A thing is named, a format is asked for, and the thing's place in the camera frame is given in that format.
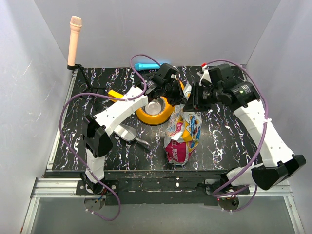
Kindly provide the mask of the pink white pet food bag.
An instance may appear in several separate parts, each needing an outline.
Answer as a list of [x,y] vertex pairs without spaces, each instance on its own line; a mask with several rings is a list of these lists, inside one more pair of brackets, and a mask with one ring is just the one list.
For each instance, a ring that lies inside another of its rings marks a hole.
[[202,118],[200,112],[184,112],[175,106],[165,130],[164,149],[171,164],[185,165],[199,144]]

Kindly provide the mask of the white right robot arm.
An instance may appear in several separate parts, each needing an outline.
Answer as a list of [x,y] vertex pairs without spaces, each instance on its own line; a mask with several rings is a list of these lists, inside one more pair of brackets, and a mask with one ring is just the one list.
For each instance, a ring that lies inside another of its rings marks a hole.
[[282,140],[268,118],[268,106],[262,103],[250,82],[228,88],[212,84],[201,86],[196,82],[183,110],[207,111],[217,103],[231,109],[257,144],[254,157],[245,167],[231,169],[223,176],[220,182],[223,192],[231,194],[238,186],[247,185],[268,190],[293,176],[307,163],[303,155],[294,154]]

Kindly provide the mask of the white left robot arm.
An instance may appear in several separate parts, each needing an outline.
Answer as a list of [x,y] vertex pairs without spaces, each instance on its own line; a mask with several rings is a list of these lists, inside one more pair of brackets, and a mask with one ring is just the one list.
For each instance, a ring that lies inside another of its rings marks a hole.
[[135,113],[144,124],[157,126],[165,123],[174,108],[169,104],[169,98],[164,95],[159,99],[164,102],[164,108],[157,114],[145,111],[156,99],[148,100],[139,87],[131,87],[121,98],[113,97],[115,103],[95,116],[85,116],[83,120],[83,141],[87,153],[87,169],[81,178],[87,184],[87,189],[93,195],[103,191],[105,155],[112,149],[110,135],[119,125]]

